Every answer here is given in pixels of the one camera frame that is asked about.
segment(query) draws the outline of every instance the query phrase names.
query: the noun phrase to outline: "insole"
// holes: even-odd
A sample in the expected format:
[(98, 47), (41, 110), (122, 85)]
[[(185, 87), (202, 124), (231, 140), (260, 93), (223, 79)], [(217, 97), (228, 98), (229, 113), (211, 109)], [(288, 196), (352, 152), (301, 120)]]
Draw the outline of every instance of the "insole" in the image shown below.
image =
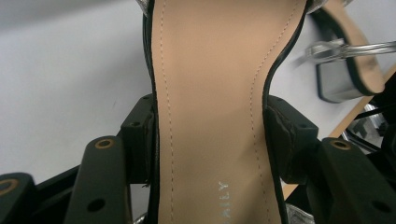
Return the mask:
[(156, 0), (159, 223), (280, 223), (262, 120), (305, 0)]
[[(343, 30), (348, 44), (351, 46), (369, 44), (358, 26), (349, 18), (344, 9), (343, 0), (329, 0), (323, 9), (338, 23)], [(363, 85), (372, 93), (380, 93), (385, 89), (383, 74), (373, 55), (354, 58), (359, 77)]]

